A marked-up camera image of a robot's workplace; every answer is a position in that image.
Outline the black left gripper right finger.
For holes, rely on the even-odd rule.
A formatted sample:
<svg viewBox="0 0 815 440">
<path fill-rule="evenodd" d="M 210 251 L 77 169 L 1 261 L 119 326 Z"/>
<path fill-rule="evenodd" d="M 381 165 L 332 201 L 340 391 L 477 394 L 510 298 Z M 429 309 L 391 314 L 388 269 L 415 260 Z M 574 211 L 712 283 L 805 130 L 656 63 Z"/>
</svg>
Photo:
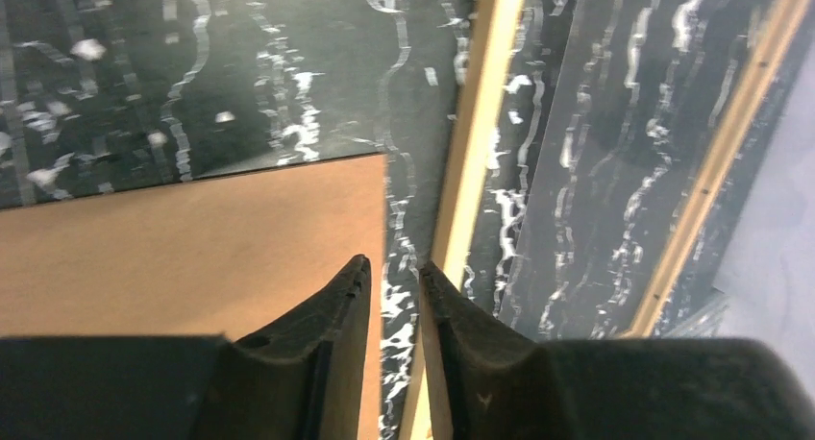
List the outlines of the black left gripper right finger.
<svg viewBox="0 0 815 440">
<path fill-rule="evenodd" d="M 762 343 L 739 338 L 534 342 L 434 264 L 420 313 L 437 439 L 810 439 L 814 405 Z"/>
</svg>

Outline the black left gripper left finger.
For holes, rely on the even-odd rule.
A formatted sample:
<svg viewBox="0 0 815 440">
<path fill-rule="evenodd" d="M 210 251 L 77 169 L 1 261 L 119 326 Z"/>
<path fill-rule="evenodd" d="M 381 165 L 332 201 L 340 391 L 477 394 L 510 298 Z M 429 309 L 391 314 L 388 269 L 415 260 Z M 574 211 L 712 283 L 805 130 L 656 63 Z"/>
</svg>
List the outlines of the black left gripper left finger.
<svg viewBox="0 0 815 440">
<path fill-rule="evenodd" d="M 305 301 L 222 335 L 1 341 L 5 439 L 354 439 L 371 264 L 352 257 Z"/>
</svg>

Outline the light wooden picture frame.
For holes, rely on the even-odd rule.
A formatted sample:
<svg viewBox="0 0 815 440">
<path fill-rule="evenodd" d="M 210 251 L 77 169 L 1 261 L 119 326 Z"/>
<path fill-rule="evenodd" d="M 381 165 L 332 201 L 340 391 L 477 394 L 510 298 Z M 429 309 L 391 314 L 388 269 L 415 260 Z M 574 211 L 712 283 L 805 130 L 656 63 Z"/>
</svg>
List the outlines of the light wooden picture frame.
<svg viewBox="0 0 815 440">
<path fill-rule="evenodd" d="M 467 292 L 490 284 L 499 317 L 530 197 L 577 0 L 478 0 L 474 40 L 457 107 L 432 261 Z M 709 150 L 629 327 L 652 331 L 760 103 L 813 0 L 776 0 L 727 117 Z"/>
</svg>

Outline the clear acrylic sheet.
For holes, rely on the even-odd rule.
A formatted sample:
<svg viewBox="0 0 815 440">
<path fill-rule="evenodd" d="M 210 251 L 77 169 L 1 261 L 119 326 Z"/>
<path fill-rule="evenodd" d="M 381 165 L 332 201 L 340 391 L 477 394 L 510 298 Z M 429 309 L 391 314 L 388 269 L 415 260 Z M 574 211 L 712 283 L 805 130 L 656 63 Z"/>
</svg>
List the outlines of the clear acrylic sheet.
<svg viewBox="0 0 815 440">
<path fill-rule="evenodd" d="M 776 0 L 577 0 L 500 319 L 626 330 Z"/>
</svg>

